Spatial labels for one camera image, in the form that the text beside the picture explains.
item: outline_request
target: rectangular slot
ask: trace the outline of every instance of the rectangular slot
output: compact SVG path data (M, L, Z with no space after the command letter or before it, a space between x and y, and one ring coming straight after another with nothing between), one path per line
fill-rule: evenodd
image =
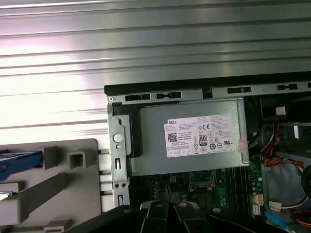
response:
M228 88L227 92L228 94L248 93L248 92L252 92L252 88L250 86L233 87L233 88Z
M116 169L121 169L121 159L120 158L115 159L115 166L116 166Z
M125 96L125 101L150 100L150 94Z
M170 99L176 99L176 98L181 98L181 92L170 92L169 93L169 98Z
M124 201L123 201L123 195L118 195L118 205L123 205Z
M284 91L285 89L289 89L289 90L298 90L298 84L292 83L292 84L289 84L288 86L285 86L285 85L277 85L277 86L276 86L276 89L277 89L278 91Z

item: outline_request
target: orange wire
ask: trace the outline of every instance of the orange wire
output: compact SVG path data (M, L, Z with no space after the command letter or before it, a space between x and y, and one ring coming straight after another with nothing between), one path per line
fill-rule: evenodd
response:
M305 223L305 222L300 221L299 219L296 219L296 221L305 227L311 227L311 223Z

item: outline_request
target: metal panel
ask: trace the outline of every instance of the metal panel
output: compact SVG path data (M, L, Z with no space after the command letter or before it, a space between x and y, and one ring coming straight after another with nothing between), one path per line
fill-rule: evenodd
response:
M307 71L310 18L305 0L1 0L0 144L107 149L108 84Z

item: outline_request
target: power supply label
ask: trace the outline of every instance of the power supply label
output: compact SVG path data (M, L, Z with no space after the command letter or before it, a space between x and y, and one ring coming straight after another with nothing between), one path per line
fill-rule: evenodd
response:
M169 158L235 150L231 115L169 119L164 131Z

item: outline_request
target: metal frame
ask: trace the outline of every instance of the metal frame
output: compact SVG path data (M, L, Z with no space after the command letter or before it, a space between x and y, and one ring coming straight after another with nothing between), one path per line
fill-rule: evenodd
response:
M295 84L297 89L290 90L289 85ZM283 86L284 90L278 90L278 86ZM240 93L229 93L230 89L241 88ZM157 99L157 94L168 94L170 92L181 92L182 97L176 99ZM238 85L238 86L223 86L223 87L212 87L211 99L227 99L227 98L241 98L248 96L261 96L261 95L275 95L275 94L288 94L288 93L301 93L301 92L311 92L311 80L309 82L290 82L290 83L272 83L272 84L257 84L257 85ZM203 91L202 89L191 89L191 90L170 90L170 91L150 91L150 92L139 92L137 95L150 94L149 100L135 100L135 101L125 101L125 96L135 95L118 95L108 97L108 102L110 103L122 103L122 104L142 104L142 103L156 103L156 102L170 102L170 101L189 101L189 100L202 100Z
M130 196L126 168L125 129L119 124L119 119L113 116L113 106L108 105L109 147L111 159L112 195L114 207L128 205ZM119 134L122 140L116 142L114 136Z

